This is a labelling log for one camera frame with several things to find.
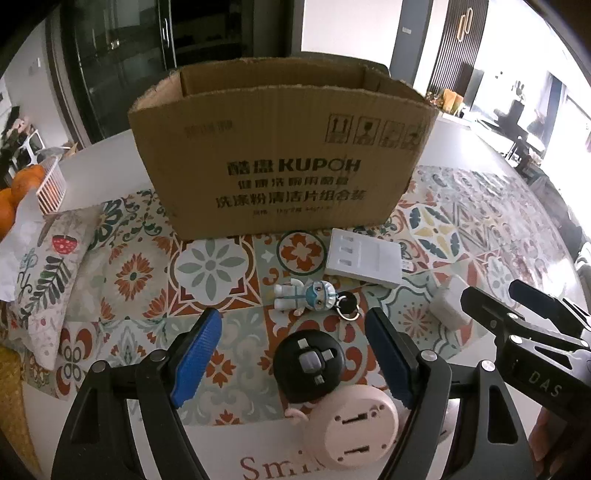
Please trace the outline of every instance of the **floral pillow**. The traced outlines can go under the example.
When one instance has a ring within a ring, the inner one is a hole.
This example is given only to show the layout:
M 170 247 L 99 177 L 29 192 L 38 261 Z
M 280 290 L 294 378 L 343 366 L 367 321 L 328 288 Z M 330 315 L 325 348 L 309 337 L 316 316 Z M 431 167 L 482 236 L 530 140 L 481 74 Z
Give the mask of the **floral pillow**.
M 93 239 L 100 205 L 52 216 L 21 260 L 15 312 L 37 363 L 53 370 L 78 267 Z

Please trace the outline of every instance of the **astronaut figurine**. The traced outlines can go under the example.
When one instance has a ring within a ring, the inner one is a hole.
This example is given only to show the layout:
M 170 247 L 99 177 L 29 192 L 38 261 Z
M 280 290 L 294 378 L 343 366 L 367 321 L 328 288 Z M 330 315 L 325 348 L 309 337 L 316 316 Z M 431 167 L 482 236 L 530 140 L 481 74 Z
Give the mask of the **astronaut figurine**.
M 308 280 L 306 285 L 291 278 L 289 285 L 275 285 L 276 310 L 295 310 L 299 317 L 306 308 L 322 312 L 335 306 L 337 295 L 332 283 L 324 280 Z

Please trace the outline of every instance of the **white charger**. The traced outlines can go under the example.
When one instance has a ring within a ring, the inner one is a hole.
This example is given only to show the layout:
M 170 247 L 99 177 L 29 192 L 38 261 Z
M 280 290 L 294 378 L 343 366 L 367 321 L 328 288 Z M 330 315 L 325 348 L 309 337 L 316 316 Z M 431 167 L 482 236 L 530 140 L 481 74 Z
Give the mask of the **white charger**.
M 397 287 L 402 282 L 400 244 L 333 228 L 325 273 Z
M 460 299 L 469 285 L 459 275 L 449 277 L 441 284 L 429 305 L 429 310 L 450 330 L 459 330 L 472 321 L 462 310 Z

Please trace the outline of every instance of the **strawberry print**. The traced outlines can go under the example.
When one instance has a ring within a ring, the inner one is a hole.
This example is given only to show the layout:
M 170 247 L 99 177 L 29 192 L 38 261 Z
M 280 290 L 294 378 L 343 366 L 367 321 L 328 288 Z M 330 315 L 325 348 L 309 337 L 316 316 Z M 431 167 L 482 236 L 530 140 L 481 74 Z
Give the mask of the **strawberry print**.
M 67 235 L 54 235 L 51 239 L 51 244 L 57 253 L 68 255 L 74 251 L 78 245 L 78 240 Z

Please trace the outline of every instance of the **screw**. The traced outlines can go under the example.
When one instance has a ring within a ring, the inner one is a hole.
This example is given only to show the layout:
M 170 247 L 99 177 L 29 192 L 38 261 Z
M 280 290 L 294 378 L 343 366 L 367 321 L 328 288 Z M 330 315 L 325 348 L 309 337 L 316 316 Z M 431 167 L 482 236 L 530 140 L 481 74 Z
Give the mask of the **screw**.
M 105 368 L 107 367 L 107 362 L 105 362 L 104 360 L 99 360 L 98 362 L 95 362 L 92 364 L 92 371 L 95 373 L 101 373 Z
M 150 360 L 153 362 L 161 362 L 166 358 L 166 350 L 154 350 L 150 354 Z
M 495 364 L 490 360 L 483 360 L 481 363 L 482 368 L 487 372 L 494 372 L 495 371 Z
M 421 357 L 427 362 L 434 362 L 437 360 L 437 354 L 433 350 L 423 350 L 421 352 Z

